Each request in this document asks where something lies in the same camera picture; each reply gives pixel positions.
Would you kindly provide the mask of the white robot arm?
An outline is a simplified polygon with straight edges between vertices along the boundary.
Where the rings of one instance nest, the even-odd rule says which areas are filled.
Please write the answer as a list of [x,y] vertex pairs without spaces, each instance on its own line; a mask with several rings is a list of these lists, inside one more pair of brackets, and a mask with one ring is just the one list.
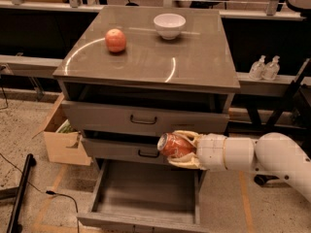
[[310,157],[290,137],[267,133],[257,140],[218,134],[198,135],[196,153],[168,157],[174,166],[211,172],[245,171],[274,176],[311,202]]

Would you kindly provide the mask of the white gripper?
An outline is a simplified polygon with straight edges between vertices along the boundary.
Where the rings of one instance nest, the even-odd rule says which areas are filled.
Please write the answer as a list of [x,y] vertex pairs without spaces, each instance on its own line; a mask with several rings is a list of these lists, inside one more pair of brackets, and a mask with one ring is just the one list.
[[168,157],[171,165],[185,169],[201,169],[207,171],[223,171],[225,137],[218,134],[201,135],[188,130],[175,130],[177,135],[196,148],[196,154],[191,152],[179,158]]

